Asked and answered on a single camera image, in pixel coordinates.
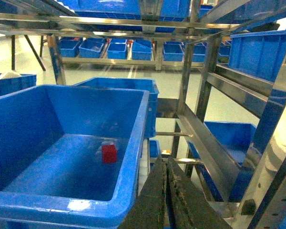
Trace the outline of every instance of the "stainless steel shelving rack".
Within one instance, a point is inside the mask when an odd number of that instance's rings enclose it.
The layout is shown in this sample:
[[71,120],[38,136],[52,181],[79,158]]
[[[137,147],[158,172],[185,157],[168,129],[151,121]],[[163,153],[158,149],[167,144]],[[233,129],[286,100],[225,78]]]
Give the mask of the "stainless steel shelving rack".
[[[32,16],[29,13],[21,15],[0,13],[0,32],[5,34],[47,35],[57,84],[66,84],[63,62],[90,61],[89,59],[78,60],[77,58],[62,59],[57,47],[58,36],[119,37],[156,41],[154,61],[105,61],[100,59],[98,63],[151,64],[155,65],[157,70],[161,68],[163,63],[162,46],[164,41],[191,42],[185,49],[179,98],[161,98],[158,101],[157,117],[176,119],[175,130],[173,133],[158,134],[174,136],[172,157],[177,155],[180,137],[185,137],[188,143],[195,146],[201,161],[191,159],[193,155],[188,150],[189,159],[181,160],[182,163],[187,164],[185,173],[191,175],[193,167],[197,164],[204,164],[224,200],[224,202],[211,200],[209,204],[221,214],[232,228],[274,229],[278,227],[286,216],[286,56],[274,83],[217,64],[217,56],[222,36],[229,35],[232,32],[244,31],[253,25],[261,25],[272,19],[286,17],[286,7],[267,14],[261,14],[256,16],[254,20],[236,25],[215,22],[238,7],[252,2],[251,0],[221,1],[199,22],[199,0],[193,0],[193,10],[189,22],[157,21],[163,3],[162,0],[139,0],[142,20],[80,18],[66,9],[62,10],[57,5],[51,5],[55,3],[50,0],[17,0],[13,1],[13,4],[23,7],[21,5],[23,2],[26,2],[25,10],[27,12],[40,14],[42,9],[52,9],[52,13],[47,11],[47,16]],[[97,31],[93,27],[94,25],[142,26],[143,32]],[[178,34],[155,33],[156,27],[174,27],[185,29],[187,32]],[[73,31],[61,30],[63,28],[72,28]],[[205,35],[204,31],[215,28],[222,31]],[[205,63],[192,64],[194,44],[204,41],[208,43]],[[194,111],[185,102],[191,67],[202,68],[199,94]],[[260,118],[254,139],[242,167],[230,157],[203,124],[212,87],[217,88]],[[281,101],[277,100],[275,94],[277,91],[281,91],[285,95]],[[257,150],[259,144],[265,146],[263,151]],[[248,171],[253,176],[242,201],[240,203],[230,203],[229,194],[238,174]],[[204,189],[204,196],[207,199],[210,196],[207,188]]]

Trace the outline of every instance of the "white floor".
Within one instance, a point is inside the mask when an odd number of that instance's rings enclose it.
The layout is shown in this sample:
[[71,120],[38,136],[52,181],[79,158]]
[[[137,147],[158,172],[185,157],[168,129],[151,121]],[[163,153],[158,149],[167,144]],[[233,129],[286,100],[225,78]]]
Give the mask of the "white floor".
[[[40,36],[31,36],[37,52],[39,53]],[[0,41],[0,73],[11,70],[10,40]],[[43,72],[37,60],[34,57],[29,45],[23,36],[16,39],[16,71],[19,73],[37,74],[37,84],[55,84],[51,59],[47,45],[43,49],[43,58],[47,71]],[[177,98],[179,94],[179,85],[181,80],[181,71],[162,70],[156,72],[151,68],[138,68],[136,66],[103,66],[93,64],[72,64],[65,66],[65,75],[68,85],[72,85],[93,77],[117,77],[117,78],[142,78],[156,80],[160,91],[160,98]],[[195,109],[198,85],[200,75],[191,74],[187,104]],[[225,121],[225,122],[243,122],[258,124],[258,118],[239,106],[216,89],[212,89],[208,109],[206,112],[206,121]],[[157,119],[157,131],[174,131],[173,119]],[[157,136],[155,139],[160,141],[162,150],[171,149],[172,137]],[[187,150],[186,142],[181,140],[178,157],[185,157]]]

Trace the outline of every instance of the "red block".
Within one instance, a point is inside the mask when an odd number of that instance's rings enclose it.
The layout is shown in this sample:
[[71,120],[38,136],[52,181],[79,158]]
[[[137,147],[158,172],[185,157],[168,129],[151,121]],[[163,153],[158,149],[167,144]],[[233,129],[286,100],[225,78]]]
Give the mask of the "red block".
[[103,163],[114,163],[117,161],[117,152],[115,145],[102,146]]

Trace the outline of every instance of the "metal rod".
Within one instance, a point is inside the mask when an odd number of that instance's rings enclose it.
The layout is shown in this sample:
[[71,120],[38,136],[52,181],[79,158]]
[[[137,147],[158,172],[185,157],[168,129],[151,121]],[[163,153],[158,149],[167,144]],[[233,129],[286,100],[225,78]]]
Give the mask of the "metal rod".
[[239,85],[215,73],[209,73],[207,82],[243,108],[260,118],[263,114],[268,98],[251,89]]
[[56,84],[66,85],[66,78],[61,60],[60,49],[58,48],[58,38],[55,35],[47,36],[48,47],[54,69]]
[[271,94],[273,82],[238,72],[222,64],[216,66],[215,73],[264,96],[268,97]]
[[185,133],[179,133],[179,132],[157,132],[157,136],[189,136],[188,134]]
[[15,35],[11,36],[11,69],[15,70]]
[[40,39],[40,50],[39,50],[39,56],[42,57],[42,51],[43,51],[43,35]]
[[30,46],[30,48],[32,49],[32,51],[33,51],[33,53],[34,53],[34,55],[35,55],[35,57],[36,57],[36,59],[37,59],[39,65],[40,65],[40,67],[42,68],[43,71],[46,71],[46,68],[44,67],[44,65],[43,65],[43,63],[42,63],[40,57],[38,56],[36,50],[34,49],[34,46],[33,46],[32,42],[30,41],[28,35],[24,35],[24,37],[25,37],[25,39],[27,40],[27,42],[29,43],[29,46]]

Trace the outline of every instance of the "metal support leg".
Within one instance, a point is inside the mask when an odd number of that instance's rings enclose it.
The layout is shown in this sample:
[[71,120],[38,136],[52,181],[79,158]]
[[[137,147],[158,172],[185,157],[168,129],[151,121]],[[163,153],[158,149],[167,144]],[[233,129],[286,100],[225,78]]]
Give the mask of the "metal support leg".
[[160,71],[163,60],[163,41],[157,41],[156,43],[156,71]]
[[221,37],[211,37],[208,39],[206,49],[206,57],[204,59],[204,68],[201,74],[199,92],[196,102],[195,114],[203,122],[209,97],[211,93],[211,85],[206,81],[208,73],[213,73],[217,64],[218,51],[220,47]]
[[187,44],[185,47],[184,63],[182,69],[182,78],[179,89],[179,101],[178,101],[178,110],[180,114],[183,111],[184,104],[186,101],[187,88],[190,79],[190,73],[192,70],[192,59],[194,52],[194,44]]
[[15,70],[15,35],[11,36],[11,69]]
[[63,70],[61,52],[57,46],[58,38],[55,37],[54,35],[47,36],[47,41],[54,69],[56,84],[66,85],[67,83],[66,83],[65,73]]
[[29,46],[30,46],[30,48],[32,49],[32,51],[33,51],[33,53],[34,53],[34,55],[35,55],[35,57],[36,57],[36,59],[37,59],[39,65],[40,65],[40,67],[42,68],[42,70],[45,71],[46,68],[44,67],[44,65],[43,65],[43,63],[42,63],[42,61],[41,61],[41,59],[39,58],[39,56],[38,56],[36,50],[34,49],[34,46],[33,46],[32,42],[31,42],[30,39],[29,39],[29,36],[28,36],[28,35],[24,35],[24,37],[25,37],[25,39],[27,40],[27,42],[29,43]]
[[42,51],[43,51],[43,36],[41,36],[41,39],[40,39],[40,50],[39,50],[40,57],[42,57]]
[[[192,152],[190,150],[190,147],[187,147],[187,157],[186,158],[190,158],[190,159],[194,158],[193,154],[192,154]],[[190,164],[186,164],[185,165],[184,173],[186,174],[186,176],[188,178],[191,178],[192,172],[193,172],[193,168],[194,168],[194,165],[190,165]]]
[[[174,132],[176,132],[176,133],[181,132],[181,129],[180,129],[179,125],[177,124],[177,122],[175,122],[175,130],[174,130]],[[173,158],[177,158],[178,147],[179,147],[179,140],[180,140],[180,136],[174,136],[173,137],[173,145],[172,145],[172,153],[171,153],[171,156]]]

